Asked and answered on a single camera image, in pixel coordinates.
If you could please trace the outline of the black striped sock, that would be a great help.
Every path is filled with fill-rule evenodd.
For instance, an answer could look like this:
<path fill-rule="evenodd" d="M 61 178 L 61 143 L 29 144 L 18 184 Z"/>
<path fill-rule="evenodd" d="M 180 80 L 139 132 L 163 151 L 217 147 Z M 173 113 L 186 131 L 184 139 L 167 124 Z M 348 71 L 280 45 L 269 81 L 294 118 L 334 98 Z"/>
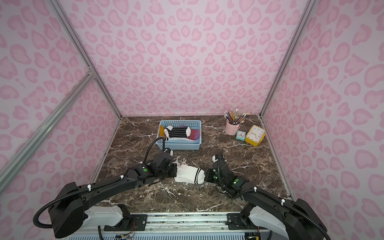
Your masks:
<path fill-rule="evenodd" d="M 168 126 L 164 128 L 165 139 L 172 138 L 188 138 L 192 133 L 190 127 L 172 127 Z"/>

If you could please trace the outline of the maroon purple sock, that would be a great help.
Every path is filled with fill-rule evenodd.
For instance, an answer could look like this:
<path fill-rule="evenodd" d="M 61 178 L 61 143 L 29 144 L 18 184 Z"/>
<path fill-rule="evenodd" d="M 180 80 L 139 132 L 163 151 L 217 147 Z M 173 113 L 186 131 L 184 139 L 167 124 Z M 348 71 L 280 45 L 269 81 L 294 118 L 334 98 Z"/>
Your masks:
<path fill-rule="evenodd" d="M 191 129 L 191 134 L 187 137 L 187 139 L 195 141 L 200 138 L 200 130 L 198 129 Z"/>

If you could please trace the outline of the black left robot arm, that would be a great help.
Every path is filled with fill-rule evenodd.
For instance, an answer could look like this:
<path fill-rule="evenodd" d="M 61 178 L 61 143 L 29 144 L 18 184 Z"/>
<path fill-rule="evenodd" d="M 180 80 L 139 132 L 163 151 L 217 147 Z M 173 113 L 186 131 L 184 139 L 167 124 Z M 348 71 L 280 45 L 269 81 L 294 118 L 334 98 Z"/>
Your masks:
<path fill-rule="evenodd" d="M 156 180 L 173 178 L 177 167 L 173 151 L 166 148 L 154 160 L 127 169 L 123 175 L 77 186 L 72 182 L 51 202 L 41 207 L 33 217 L 33 224 L 41 229 L 53 229 L 56 238 L 68 237 L 81 228 L 90 217 L 86 211 L 99 202 L 125 191 L 152 185 Z"/>

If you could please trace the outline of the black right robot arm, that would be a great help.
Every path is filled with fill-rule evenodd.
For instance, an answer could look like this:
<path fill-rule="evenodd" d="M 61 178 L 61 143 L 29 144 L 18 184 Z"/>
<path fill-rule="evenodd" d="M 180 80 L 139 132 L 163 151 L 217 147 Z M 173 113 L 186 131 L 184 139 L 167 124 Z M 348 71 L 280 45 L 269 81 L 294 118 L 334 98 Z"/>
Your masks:
<path fill-rule="evenodd" d="M 205 181 L 216 184 L 230 199 L 243 198 L 243 216 L 256 227 L 263 227 L 288 240 L 329 240 L 328 230 L 304 200 L 278 197 L 236 176 L 224 160 L 217 160 L 206 173 Z"/>

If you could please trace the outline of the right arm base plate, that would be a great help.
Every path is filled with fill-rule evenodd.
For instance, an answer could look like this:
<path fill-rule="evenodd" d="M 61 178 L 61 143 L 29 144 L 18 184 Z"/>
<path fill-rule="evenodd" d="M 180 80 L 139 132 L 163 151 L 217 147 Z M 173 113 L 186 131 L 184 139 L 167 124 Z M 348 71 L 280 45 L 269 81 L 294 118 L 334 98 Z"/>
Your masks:
<path fill-rule="evenodd" d="M 248 203 L 239 213 L 228 213 L 227 222 L 229 230 L 257 230 L 250 219 L 250 212 L 256 205 Z"/>

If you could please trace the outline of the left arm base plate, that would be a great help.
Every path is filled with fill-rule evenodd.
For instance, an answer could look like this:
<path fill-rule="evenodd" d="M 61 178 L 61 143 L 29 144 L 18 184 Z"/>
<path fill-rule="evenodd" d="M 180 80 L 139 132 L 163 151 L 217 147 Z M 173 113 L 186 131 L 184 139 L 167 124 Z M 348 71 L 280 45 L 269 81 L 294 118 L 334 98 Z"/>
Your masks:
<path fill-rule="evenodd" d="M 146 214 L 131 214 L 124 204 L 118 204 L 117 207 L 122 212 L 122 220 L 115 226 L 104 226 L 105 232 L 117 231 L 144 231 L 147 225 L 148 215 Z"/>

